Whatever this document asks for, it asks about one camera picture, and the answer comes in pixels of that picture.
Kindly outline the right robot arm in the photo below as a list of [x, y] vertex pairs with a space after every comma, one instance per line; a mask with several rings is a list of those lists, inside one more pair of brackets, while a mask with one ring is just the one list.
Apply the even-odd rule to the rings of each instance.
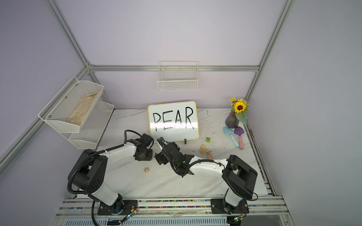
[[165, 141], [162, 137], [157, 139], [157, 143], [161, 148], [161, 152], [155, 155], [158, 164], [170, 164], [177, 175], [205, 174], [222, 178], [228, 186], [224, 196], [226, 204], [236, 207], [242, 200], [258, 200], [258, 196], [253, 198], [258, 173], [238, 156], [230, 155], [221, 160], [205, 159], [181, 153], [176, 143]]

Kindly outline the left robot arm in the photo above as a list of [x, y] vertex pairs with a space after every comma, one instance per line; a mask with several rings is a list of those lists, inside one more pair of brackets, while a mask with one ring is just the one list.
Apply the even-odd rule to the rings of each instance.
[[86, 195], [113, 211], [122, 209], [122, 196], [104, 182], [106, 169], [128, 157], [136, 161], [152, 160], [153, 145], [154, 139], [150, 135], [125, 130], [124, 142], [120, 145], [100, 151], [84, 150], [68, 175], [67, 191]]

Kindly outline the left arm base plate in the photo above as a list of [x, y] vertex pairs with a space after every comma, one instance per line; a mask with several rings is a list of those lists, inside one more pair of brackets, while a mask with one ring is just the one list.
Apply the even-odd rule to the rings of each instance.
[[137, 200], [122, 200], [119, 202], [115, 202], [112, 206], [108, 206], [103, 202], [100, 203], [100, 207], [98, 209], [98, 216], [126, 216], [132, 212], [132, 210], [136, 210], [138, 207]]

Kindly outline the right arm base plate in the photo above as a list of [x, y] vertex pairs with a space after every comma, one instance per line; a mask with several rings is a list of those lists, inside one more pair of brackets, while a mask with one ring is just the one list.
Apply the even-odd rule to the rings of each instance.
[[237, 206], [228, 204], [224, 199], [211, 199], [211, 211], [213, 214], [248, 214], [249, 208], [246, 199], [242, 199]]

